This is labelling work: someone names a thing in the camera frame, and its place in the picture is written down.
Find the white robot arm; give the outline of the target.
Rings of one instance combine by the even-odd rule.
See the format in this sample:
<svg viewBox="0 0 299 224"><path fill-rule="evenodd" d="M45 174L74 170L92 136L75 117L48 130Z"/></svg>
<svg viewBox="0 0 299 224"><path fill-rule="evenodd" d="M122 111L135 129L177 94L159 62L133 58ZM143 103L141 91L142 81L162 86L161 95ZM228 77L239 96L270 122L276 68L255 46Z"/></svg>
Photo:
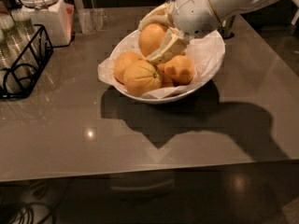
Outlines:
<svg viewBox="0 0 299 224"><path fill-rule="evenodd" d="M146 56L151 63L165 63L186 49L191 40L218 30L221 23L238 14L267 7L278 0L174 0L153 9L139 23L144 29L152 23L173 27L162 45ZM299 6L299 0L292 0Z"/></svg>

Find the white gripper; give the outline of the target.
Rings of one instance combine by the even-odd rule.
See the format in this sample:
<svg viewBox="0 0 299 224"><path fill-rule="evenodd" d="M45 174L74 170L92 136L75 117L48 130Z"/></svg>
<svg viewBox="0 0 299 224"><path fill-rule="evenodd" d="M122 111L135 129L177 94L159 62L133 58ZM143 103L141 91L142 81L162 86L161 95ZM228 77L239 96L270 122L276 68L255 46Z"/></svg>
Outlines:
<svg viewBox="0 0 299 224"><path fill-rule="evenodd" d="M142 31L148 25L159 23L169 29L162 44L146 57L150 63L166 63L181 54L189 45L189 40L202 38L214 32L220 25L220 19L211 0L176 0L164 3L148 13L138 25Z"/></svg>

